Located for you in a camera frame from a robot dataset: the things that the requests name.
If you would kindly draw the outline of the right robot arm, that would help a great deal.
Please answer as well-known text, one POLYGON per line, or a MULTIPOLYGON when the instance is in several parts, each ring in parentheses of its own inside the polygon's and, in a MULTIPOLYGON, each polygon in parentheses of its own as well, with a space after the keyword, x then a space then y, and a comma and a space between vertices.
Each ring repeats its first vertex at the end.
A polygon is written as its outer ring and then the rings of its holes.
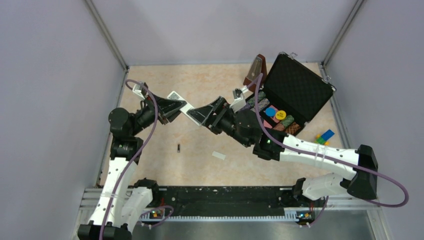
POLYGON ((378 162, 372 147, 341 149, 308 142, 287 132, 267 128, 261 109, 233 111, 226 99, 187 111, 187 115, 212 133, 226 133, 245 147, 253 146, 253 154, 263 160, 296 162, 329 171, 320 177, 301 178, 293 186, 293 200, 307 206, 312 200, 348 193, 362 200, 377 198, 378 162))

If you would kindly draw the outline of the white battery cover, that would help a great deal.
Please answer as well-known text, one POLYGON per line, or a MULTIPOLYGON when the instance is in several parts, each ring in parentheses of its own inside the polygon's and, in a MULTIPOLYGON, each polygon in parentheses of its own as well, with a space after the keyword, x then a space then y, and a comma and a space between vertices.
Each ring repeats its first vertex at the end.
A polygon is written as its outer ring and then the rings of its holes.
POLYGON ((223 160, 223 161, 226 159, 226 155, 225 154, 220 153, 220 152, 217 152, 217 151, 214 151, 212 153, 212 156, 215 157, 215 158, 217 158, 217 159, 223 160))

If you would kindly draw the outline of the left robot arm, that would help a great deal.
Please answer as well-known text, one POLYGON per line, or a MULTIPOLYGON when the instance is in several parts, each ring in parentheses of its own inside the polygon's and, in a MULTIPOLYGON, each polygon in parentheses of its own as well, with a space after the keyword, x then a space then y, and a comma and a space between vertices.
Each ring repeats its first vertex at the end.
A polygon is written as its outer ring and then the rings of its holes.
POLYGON ((168 99, 149 94, 140 101, 135 113, 125 108, 113 109, 108 116, 112 144, 107 177, 94 212, 86 224, 80 224, 80 240, 130 240, 143 210, 160 202, 160 193, 154 189, 156 181, 148 180, 127 191, 138 166, 147 140, 137 134, 149 126, 171 123, 187 102, 181 97, 168 99))

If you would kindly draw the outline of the white remote control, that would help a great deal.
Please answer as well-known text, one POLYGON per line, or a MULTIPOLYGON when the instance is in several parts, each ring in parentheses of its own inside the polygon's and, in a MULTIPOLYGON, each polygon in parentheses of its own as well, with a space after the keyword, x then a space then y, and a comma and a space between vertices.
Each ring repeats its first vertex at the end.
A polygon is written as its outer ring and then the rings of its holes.
POLYGON ((168 94, 166 97, 169 100, 178 100, 178 101, 185 101, 186 104, 179 110, 182 114, 184 114, 188 119, 190 119, 192 122, 194 122, 197 126, 200 126, 201 124, 195 120, 193 117, 188 115, 188 110, 194 109, 194 107, 180 94, 178 94, 176 91, 172 91, 168 94))

